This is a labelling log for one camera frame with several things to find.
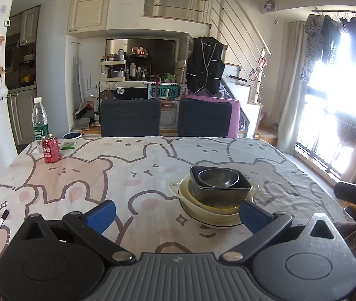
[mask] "bear print tablecloth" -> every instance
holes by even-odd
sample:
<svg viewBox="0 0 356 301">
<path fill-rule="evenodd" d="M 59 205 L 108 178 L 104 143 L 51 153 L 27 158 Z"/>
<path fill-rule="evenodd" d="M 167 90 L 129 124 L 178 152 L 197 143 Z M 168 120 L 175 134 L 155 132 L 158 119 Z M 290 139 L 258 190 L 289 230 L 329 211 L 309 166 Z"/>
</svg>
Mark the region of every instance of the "bear print tablecloth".
<svg viewBox="0 0 356 301">
<path fill-rule="evenodd" d="M 201 225 L 181 208 L 167 184 L 192 165 L 235 168 L 259 184 L 255 202 L 307 221 L 315 212 L 351 221 L 338 203 L 264 141 L 230 138 L 132 137 L 79 139 L 61 161 L 47 164 L 29 145 L 0 179 L 0 252 L 26 216 L 61 219 L 112 199 L 117 217 L 103 233 L 135 253 L 215 252 L 219 256 L 251 235 L 245 226 L 219 230 Z"/>
</svg>

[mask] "triangular hole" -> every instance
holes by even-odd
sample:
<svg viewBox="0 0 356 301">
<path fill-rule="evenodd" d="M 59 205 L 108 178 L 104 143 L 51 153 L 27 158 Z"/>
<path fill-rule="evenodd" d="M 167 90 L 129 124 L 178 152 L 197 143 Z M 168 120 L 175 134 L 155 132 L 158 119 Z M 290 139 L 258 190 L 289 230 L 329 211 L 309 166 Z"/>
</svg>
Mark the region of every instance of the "triangular hole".
<svg viewBox="0 0 356 301">
<path fill-rule="evenodd" d="M 38 239 L 44 237 L 42 230 L 40 229 L 39 224 L 32 223 L 29 226 L 29 230 L 26 233 L 25 240 Z"/>
<path fill-rule="evenodd" d="M 319 238 L 333 239 L 334 235 L 331 233 L 327 224 L 324 221 L 317 221 L 310 233 L 311 236 Z"/>
</svg>

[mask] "curtain rod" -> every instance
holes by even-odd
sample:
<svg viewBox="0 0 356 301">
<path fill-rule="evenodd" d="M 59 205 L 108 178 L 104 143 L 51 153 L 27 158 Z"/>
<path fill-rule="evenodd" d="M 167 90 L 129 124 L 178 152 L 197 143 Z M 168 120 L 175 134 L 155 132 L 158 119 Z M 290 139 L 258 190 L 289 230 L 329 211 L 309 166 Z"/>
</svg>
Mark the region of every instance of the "curtain rod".
<svg viewBox="0 0 356 301">
<path fill-rule="evenodd" d="M 315 9 L 312 10 L 311 12 L 349 12 L 356 14 L 356 10 L 320 10 L 320 9 Z"/>
</svg>

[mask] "gray ridged plate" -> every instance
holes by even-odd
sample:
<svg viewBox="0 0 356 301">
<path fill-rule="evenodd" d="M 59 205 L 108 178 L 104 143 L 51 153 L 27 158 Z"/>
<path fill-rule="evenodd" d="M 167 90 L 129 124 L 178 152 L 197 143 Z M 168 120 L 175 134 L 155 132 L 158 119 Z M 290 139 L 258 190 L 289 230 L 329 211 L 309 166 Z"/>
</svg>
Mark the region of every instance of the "gray ridged plate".
<svg viewBox="0 0 356 301">
<path fill-rule="evenodd" d="M 211 253 L 149 254 L 115 267 L 87 301 L 273 301 L 244 268 L 226 266 Z"/>
</svg>

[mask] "window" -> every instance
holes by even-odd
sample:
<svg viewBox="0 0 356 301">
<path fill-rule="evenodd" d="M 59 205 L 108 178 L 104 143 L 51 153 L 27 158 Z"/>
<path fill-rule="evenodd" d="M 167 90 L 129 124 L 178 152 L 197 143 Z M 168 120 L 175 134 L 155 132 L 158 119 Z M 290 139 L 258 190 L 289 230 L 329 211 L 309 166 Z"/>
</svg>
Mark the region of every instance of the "window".
<svg viewBox="0 0 356 301">
<path fill-rule="evenodd" d="M 356 63 L 351 61 L 351 38 L 341 35 L 336 61 L 314 68 L 307 87 L 297 146 L 319 161 L 329 173 L 341 177 L 349 165 L 352 147 L 338 138 L 336 113 L 347 113 L 356 121 Z"/>
</svg>

